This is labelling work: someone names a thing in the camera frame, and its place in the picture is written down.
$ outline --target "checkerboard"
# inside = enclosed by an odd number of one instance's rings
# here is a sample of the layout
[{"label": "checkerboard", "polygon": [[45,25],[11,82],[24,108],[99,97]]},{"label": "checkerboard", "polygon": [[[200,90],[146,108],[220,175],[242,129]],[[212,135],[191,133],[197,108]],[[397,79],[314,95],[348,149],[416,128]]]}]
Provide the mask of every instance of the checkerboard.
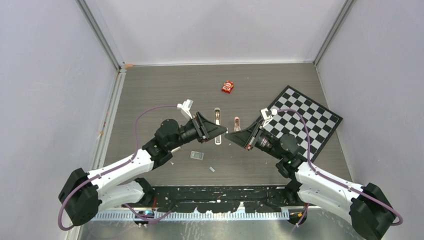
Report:
[{"label": "checkerboard", "polygon": [[[310,157],[314,161],[330,139],[343,118],[328,110],[326,107],[287,86],[278,97],[268,106],[268,109],[294,109],[306,122],[310,139]],[[308,142],[304,125],[299,116],[292,112],[280,112],[265,126],[277,138],[290,133],[296,137],[300,145],[299,153],[307,159]]]}]

